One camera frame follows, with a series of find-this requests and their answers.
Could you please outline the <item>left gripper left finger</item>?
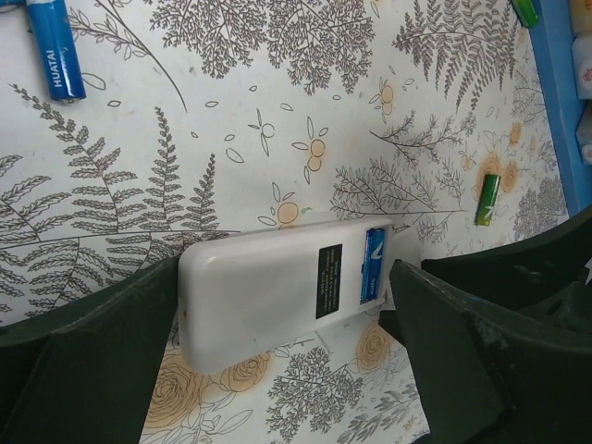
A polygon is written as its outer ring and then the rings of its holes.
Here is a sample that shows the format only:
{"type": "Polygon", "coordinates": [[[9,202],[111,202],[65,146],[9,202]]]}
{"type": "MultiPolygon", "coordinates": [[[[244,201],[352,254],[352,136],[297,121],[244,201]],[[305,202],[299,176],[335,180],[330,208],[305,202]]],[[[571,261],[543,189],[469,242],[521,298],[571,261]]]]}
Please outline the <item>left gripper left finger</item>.
{"type": "Polygon", "coordinates": [[[4,443],[136,443],[177,311],[178,261],[1,329],[4,443]]]}

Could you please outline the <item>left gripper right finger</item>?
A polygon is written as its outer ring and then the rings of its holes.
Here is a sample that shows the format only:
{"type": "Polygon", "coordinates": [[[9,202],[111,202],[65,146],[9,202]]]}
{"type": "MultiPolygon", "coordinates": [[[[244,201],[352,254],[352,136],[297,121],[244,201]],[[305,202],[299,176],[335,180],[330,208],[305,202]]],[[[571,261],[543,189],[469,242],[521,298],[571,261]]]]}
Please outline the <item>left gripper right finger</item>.
{"type": "Polygon", "coordinates": [[[418,267],[390,271],[381,321],[408,353],[429,443],[587,443],[591,289],[511,310],[418,267]]]}

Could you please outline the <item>white red remote control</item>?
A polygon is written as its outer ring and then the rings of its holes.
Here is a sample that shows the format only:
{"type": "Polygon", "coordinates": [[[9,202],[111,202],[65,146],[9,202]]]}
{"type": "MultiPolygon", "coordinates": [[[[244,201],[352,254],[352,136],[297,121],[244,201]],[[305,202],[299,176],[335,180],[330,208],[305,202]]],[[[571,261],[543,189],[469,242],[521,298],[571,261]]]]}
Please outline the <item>white red remote control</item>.
{"type": "Polygon", "coordinates": [[[389,271],[418,265],[413,227],[374,216],[196,243],[179,258],[179,346],[210,375],[376,307],[393,307],[389,271]],[[361,303],[366,231],[386,231],[378,298],[361,303]]]}

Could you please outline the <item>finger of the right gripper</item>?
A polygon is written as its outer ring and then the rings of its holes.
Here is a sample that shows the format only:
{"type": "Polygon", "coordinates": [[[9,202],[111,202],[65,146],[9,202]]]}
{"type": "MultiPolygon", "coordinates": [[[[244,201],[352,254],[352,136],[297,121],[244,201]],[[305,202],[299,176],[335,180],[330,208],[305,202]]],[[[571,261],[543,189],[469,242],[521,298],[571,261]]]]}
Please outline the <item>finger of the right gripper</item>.
{"type": "Polygon", "coordinates": [[[542,302],[583,275],[591,259],[591,209],[532,238],[479,253],[425,259],[421,268],[511,310],[542,302]]]}

